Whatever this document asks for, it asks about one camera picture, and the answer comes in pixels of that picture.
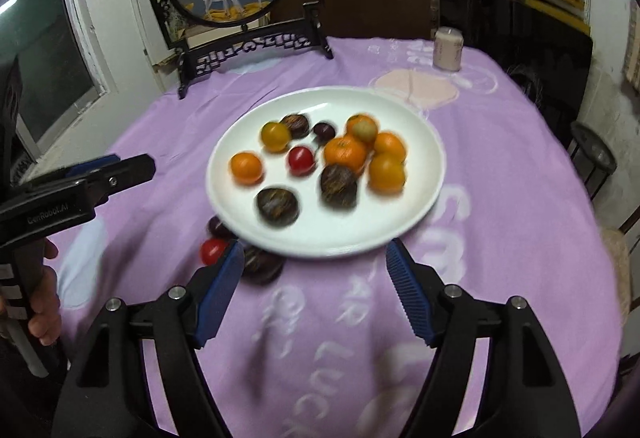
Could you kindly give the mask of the person's left hand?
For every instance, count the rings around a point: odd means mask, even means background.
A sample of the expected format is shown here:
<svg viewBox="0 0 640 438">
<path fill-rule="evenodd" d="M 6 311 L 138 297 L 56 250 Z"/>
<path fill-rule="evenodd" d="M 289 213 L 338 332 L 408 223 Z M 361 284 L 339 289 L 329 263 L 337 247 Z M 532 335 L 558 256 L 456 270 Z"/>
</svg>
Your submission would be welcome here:
<svg viewBox="0 0 640 438">
<path fill-rule="evenodd" d="M 43 265 L 41 270 L 40 282 L 30 298 L 34 317 L 29 320 L 28 328 L 42 346 L 52 346 L 62 332 L 58 276 L 48 265 Z"/>
</svg>

